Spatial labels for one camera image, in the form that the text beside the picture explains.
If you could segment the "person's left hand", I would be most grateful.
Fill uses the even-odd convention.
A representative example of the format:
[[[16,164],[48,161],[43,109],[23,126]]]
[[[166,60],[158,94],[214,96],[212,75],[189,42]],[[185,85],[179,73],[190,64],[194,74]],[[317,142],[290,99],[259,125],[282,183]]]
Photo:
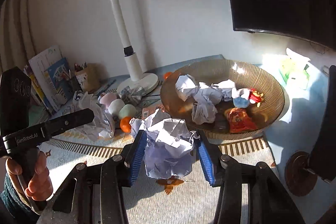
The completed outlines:
[[[6,159],[6,171],[12,186],[19,194],[26,194],[34,201],[46,201],[53,193],[53,186],[47,168],[47,157],[43,151],[39,151],[39,157],[35,164],[35,173],[24,190],[18,181],[22,174],[22,167],[13,159]]]

